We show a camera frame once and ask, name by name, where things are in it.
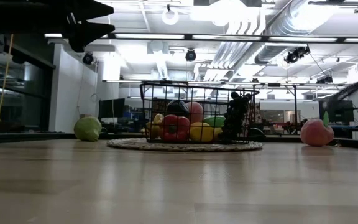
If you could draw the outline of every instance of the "yellow cable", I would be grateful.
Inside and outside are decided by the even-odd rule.
[[[1,100],[0,100],[0,115],[1,115],[2,103],[3,103],[3,101],[4,101],[4,92],[5,92],[6,77],[7,77],[8,71],[9,71],[9,61],[10,61],[10,57],[11,57],[12,46],[13,46],[13,34],[11,34],[11,43],[9,44],[8,60],[7,60],[7,62],[6,62],[6,69],[5,69],[5,76],[4,76],[4,84],[2,85],[2,94],[1,94]]]

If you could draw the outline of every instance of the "red bell pepper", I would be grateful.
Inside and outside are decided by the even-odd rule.
[[[160,138],[164,141],[186,141],[190,121],[186,117],[166,115],[160,125]]]

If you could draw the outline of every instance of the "wire basket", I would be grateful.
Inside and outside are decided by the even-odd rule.
[[[187,82],[140,85],[147,142],[248,144],[259,91]]]

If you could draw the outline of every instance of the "red apple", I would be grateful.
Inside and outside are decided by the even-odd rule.
[[[325,146],[334,140],[334,131],[320,119],[309,120],[301,129],[301,140],[309,146]]]
[[[197,102],[188,102],[186,105],[189,107],[191,114],[191,117],[189,118],[190,123],[193,124],[195,122],[203,122],[203,106]]]

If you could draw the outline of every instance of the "ceiling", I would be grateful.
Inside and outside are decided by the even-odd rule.
[[[174,25],[167,25],[162,20],[165,4],[149,4],[149,1],[103,1],[112,5],[115,13],[93,19],[92,22],[110,23],[116,26],[116,32],[153,32],[153,33],[180,33],[180,34],[224,34],[229,26],[216,26],[211,21],[192,20],[192,1],[182,1],[181,6],[173,3],[171,8],[179,12],[179,20]],[[275,0],[275,4],[264,6],[266,21],[272,19],[288,0]],[[356,7],[338,9],[323,25],[315,29],[310,35],[340,36],[358,35],[358,14],[354,13]],[[150,74],[157,70],[155,57],[147,54],[146,40],[97,40],[92,44],[114,45],[122,58],[121,74],[124,79],[136,77],[136,74]],[[219,50],[220,42],[197,42],[169,40],[170,50],[167,55],[166,66],[168,70],[186,70],[193,72],[197,63],[211,63]],[[185,54],[187,49],[194,49],[197,60],[187,62]],[[318,75],[324,70],[337,77],[345,77],[347,69],[358,62],[358,45],[349,44],[311,44],[311,55],[301,59],[284,69],[277,65],[282,57],[272,61],[269,66],[262,67],[260,72],[254,73],[264,82],[284,82],[288,77],[297,78],[298,82],[306,82],[310,76]]]

